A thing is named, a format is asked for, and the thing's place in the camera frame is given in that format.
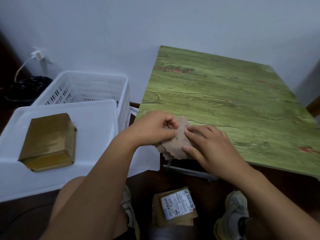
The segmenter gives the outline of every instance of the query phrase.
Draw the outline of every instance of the wood grain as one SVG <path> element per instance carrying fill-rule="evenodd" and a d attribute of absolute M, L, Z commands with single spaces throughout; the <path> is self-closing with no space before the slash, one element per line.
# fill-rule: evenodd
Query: wood grain
<path fill-rule="evenodd" d="M 268 65 L 161 46 L 137 119 L 153 110 L 225 130 L 251 164 L 320 176 L 320 129 Z"/>

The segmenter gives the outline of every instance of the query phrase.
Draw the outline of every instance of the crumpled paper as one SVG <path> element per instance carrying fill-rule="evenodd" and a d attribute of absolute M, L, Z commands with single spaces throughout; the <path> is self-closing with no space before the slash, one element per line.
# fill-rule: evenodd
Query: crumpled paper
<path fill-rule="evenodd" d="M 190 140 L 184 134 L 185 130 L 188 126 L 190 126 L 190 124 L 185 116 L 177 118 L 177 121 L 179 123 L 179 128 L 177 129 L 177 136 L 169 141 L 162 142 L 161 144 L 158 144 L 155 147 L 158 149 L 160 153 L 163 154 L 166 160 L 171 160 L 174 158 L 178 160 L 192 159 L 187 153 L 185 153 L 181 149 L 183 146 L 192 146 Z"/>

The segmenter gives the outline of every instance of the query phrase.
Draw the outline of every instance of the white plastic basket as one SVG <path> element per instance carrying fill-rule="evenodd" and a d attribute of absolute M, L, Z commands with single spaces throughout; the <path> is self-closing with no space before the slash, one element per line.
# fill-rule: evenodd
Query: white plastic basket
<path fill-rule="evenodd" d="M 119 132 L 128 126 L 128 79 L 101 73 L 64 71 L 34 101 L 35 105 L 86 102 L 95 100 L 117 101 Z"/>

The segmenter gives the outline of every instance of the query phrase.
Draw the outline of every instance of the fingernail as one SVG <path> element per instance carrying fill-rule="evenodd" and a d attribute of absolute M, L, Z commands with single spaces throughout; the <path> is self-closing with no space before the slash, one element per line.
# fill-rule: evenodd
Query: fingernail
<path fill-rule="evenodd" d="M 188 151 L 189 151 L 189 147 L 186 146 L 186 145 L 184 145 L 184 146 L 182 147 L 182 150 L 184 150 L 185 152 L 188 152 Z"/>

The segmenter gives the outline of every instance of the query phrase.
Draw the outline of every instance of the hand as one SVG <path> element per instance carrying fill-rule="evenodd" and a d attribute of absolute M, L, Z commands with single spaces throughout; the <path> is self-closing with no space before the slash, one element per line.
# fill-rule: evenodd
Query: hand
<path fill-rule="evenodd" d="M 136 147 L 139 147 L 170 140 L 177 135 L 178 128 L 179 124 L 174 115 L 163 111 L 152 111 L 135 121 L 123 133 L 132 139 Z"/>
<path fill-rule="evenodd" d="M 253 170 L 231 144 L 225 131 L 213 125 L 189 126 L 187 129 L 186 136 L 197 148 L 184 146 L 182 150 L 193 156 L 207 172 L 233 183 L 241 174 Z"/>

